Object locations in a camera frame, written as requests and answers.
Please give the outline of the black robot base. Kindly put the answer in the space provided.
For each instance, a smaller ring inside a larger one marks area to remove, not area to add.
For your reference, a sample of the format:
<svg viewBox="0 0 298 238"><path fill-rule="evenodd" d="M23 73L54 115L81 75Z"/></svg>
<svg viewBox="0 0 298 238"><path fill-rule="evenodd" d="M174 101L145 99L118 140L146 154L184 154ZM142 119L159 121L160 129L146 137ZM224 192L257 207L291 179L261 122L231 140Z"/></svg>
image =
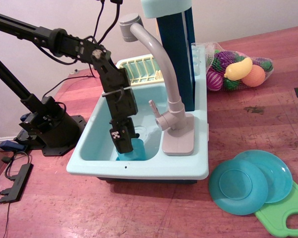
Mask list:
<svg viewBox="0 0 298 238"><path fill-rule="evenodd" d="M70 116L66 105L51 96L39 100L30 94L20 101L30 113L19 124L22 130L15 142L46 157L62 156L77 145L87 124L83 116Z"/></svg>

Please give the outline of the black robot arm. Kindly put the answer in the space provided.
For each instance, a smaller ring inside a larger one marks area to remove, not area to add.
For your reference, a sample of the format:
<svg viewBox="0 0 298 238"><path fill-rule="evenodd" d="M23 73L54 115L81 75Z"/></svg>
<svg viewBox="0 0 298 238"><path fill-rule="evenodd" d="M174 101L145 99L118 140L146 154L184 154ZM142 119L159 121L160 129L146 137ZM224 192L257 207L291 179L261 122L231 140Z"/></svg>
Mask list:
<svg viewBox="0 0 298 238"><path fill-rule="evenodd" d="M117 68L110 52L102 45L69 35L64 29L36 27L0 14L0 31L28 40L38 48L47 48L56 57L70 57L93 65L98 72L103 96L111 115L110 136L119 153L133 150L132 139L138 138L132 121L138 108L126 70ZM38 99L30 93L0 61L0 79L20 98L30 111L21 122L16 141L45 155L63 154L77 143L83 122L69 116L66 106L52 97Z"/></svg>

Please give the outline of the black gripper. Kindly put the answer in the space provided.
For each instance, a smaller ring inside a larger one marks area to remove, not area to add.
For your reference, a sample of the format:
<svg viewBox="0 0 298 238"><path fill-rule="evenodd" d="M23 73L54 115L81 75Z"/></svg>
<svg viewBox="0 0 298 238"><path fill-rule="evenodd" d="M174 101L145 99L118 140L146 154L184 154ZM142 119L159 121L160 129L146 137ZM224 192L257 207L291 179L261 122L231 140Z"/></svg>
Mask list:
<svg viewBox="0 0 298 238"><path fill-rule="evenodd" d="M136 133L132 118L137 114L137 103L134 92L131 88L119 89L104 94L110 115L111 139L119 153L129 153L133 151L132 138L139 138Z"/></svg>

